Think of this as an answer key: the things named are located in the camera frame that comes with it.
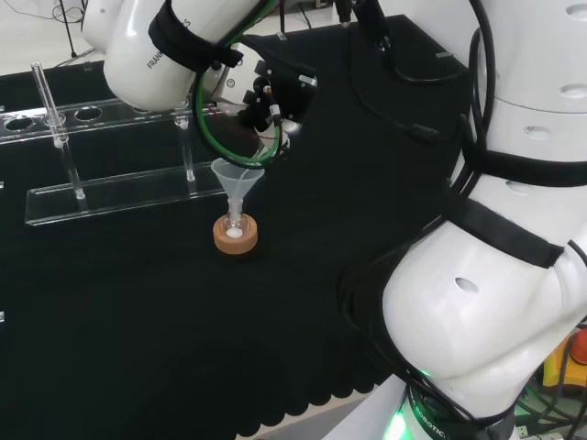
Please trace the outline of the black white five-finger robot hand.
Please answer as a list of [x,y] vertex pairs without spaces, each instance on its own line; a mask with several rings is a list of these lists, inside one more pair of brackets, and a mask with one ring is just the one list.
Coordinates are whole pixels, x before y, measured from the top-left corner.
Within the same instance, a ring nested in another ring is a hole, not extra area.
[[[282,159],[284,155],[289,152],[292,137],[296,136],[299,133],[301,125],[289,119],[284,119],[282,121],[282,129],[283,136],[281,150],[275,154],[275,156],[278,159]],[[272,145],[274,144],[275,139],[277,138],[277,136],[275,135],[273,123],[270,123],[270,126],[264,131],[259,131],[258,129],[255,129],[255,131],[260,141],[259,147],[256,153],[253,155],[254,159],[266,155],[271,149]]]

